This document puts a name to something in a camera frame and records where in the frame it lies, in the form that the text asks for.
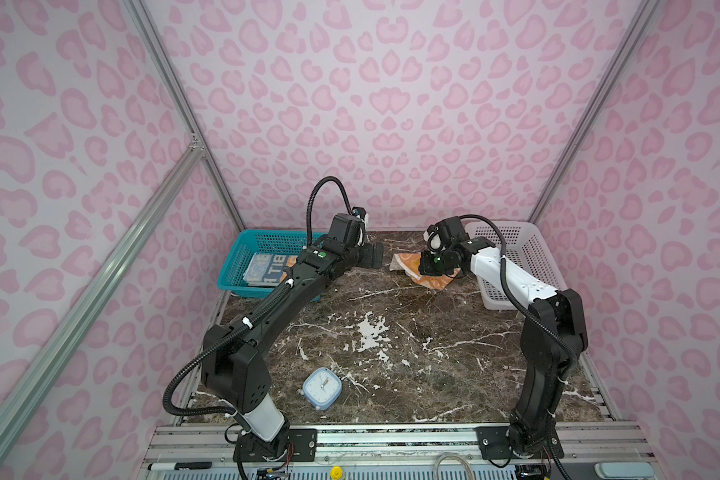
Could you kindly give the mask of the orange white towel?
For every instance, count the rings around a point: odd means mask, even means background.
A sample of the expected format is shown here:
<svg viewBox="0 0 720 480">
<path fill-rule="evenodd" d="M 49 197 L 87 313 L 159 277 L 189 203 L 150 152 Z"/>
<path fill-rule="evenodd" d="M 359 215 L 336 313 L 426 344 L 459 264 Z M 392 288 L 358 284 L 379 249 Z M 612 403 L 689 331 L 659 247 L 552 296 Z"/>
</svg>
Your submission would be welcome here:
<svg viewBox="0 0 720 480">
<path fill-rule="evenodd" d="M 453 274 L 442 276 L 426 276 L 419 272 L 420 253 L 395 253 L 390 262 L 390 270 L 403 271 L 416 285 L 430 290 L 444 290 L 454 279 L 461 275 L 457 268 Z"/>
</svg>

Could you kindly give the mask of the white plastic basket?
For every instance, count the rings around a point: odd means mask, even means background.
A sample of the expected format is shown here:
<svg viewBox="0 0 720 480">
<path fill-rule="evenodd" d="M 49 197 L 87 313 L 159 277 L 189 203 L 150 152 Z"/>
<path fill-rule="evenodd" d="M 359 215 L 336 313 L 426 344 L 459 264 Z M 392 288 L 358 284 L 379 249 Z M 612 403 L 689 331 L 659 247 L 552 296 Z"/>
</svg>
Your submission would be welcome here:
<svg viewBox="0 0 720 480">
<path fill-rule="evenodd" d="M 510 261 L 556 290 L 568 288 L 540 230 L 534 224 L 509 220 L 498 220 L 495 224 L 505 238 Z M 477 284 L 486 309 L 513 309 L 500 287 L 483 278 Z"/>
</svg>

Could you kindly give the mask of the striped rabbit text towel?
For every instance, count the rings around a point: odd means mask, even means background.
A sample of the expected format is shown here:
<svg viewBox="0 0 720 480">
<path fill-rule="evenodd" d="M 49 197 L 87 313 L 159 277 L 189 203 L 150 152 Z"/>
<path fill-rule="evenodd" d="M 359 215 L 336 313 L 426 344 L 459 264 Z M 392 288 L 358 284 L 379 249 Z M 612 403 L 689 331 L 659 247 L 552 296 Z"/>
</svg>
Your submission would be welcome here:
<svg viewBox="0 0 720 480">
<path fill-rule="evenodd" d="M 256 253 L 243 273 L 243 281 L 251 287 L 274 288 L 286 276 L 286 269 L 293 267 L 296 255 Z"/>
</svg>

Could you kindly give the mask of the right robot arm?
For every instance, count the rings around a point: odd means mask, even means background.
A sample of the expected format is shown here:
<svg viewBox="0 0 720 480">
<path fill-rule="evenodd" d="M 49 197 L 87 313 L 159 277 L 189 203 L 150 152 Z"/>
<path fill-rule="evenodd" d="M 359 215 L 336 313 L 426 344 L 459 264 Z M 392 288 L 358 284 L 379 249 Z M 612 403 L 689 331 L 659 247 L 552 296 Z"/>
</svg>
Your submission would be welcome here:
<svg viewBox="0 0 720 480">
<path fill-rule="evenodd" d="M 502 290 L 524 317 L 520 349 L 526 370 L 507 428 L 508 449 L 520 458 L 543 449 L 552 452 L 559 402 L 588 347 L 581 297 L 572 289 L 559 290 L 537 279 L 510 261 L 502 245 L 483 237 L 463 234 L 441 240 L 430 234 L 419 272 L 444 276 L 457 268 Z"/>
</svg>

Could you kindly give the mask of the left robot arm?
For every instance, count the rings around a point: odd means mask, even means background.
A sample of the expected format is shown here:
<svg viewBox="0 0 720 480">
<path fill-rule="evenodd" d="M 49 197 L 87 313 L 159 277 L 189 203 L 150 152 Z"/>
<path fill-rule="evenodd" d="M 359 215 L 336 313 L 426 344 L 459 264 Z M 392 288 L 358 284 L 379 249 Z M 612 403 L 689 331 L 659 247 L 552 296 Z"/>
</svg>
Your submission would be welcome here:
<svg viewBox="0 0 720 480">
<path fill-rule="evenodd" d="M 349 247 L 340 253 L 309 247 L 286 270 L 285 279 L 250 312 L 226 326 L 214 326 L 203 340 L 208 355 L 200 364 L 200 381 L 234 408 L 232 415 L 248 432 L 246 441 L 266 459 L 279 459 L 287 449 L 290 423 L 274 404 L 266 363 L 270 347 L 301 310 L 336 279 L 354 267 L 379 269 L 382 243 Z"/>
</svg>

